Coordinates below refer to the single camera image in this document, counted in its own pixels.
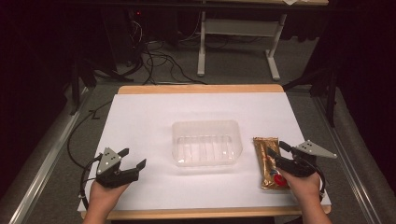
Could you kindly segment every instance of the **plastic tray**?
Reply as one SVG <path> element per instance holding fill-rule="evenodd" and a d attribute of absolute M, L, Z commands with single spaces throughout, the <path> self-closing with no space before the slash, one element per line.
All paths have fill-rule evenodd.
<path fill-rule="evenodd" d="M 172 129 L 177 166 L 230 165 L 242 152 L 239 126 L 234 120 L 176 122 Z"/>

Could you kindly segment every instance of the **gold wrapper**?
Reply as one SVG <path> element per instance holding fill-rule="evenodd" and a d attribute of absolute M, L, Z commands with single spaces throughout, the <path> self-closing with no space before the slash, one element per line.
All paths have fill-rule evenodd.
<path fill-rule="evenodd" d="M 289 185 L 286 179 L 276 169 L 275 160 L 267 156 L 268 147 L 280 155 L 278 139 L 276 137 L 254 137 L 253 143 L 262 171 L 262 189 L 288 189 Z"/>

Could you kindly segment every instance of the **desk leg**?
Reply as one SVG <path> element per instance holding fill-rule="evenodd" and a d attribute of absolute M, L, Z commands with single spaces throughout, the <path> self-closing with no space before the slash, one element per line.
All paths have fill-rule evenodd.
<path fill-rule="evenodd" d="M 270 66 L 271 75 L 274 81 L 279 81 L 280 76 L 277 71 L 274 54 L 277 47 L 277 43 L 279 42 L 280 35 L 282 34 L 283 27 L 285 26 L 286 14 L 282 14 L 280 17 L 280 21 L 278 26 L 276 27 L 276 32 L 273 38 L 273 44 L 271 49 L 265 51 L 265 57 L 267 58 L 268 65 Z"/>
<path fill-rule="evenodd" d="M 205 75 L 205 20 L 206 13 L 203 11 L 201 13 L 201 45 L 198 55 L 198 77 Z"/>

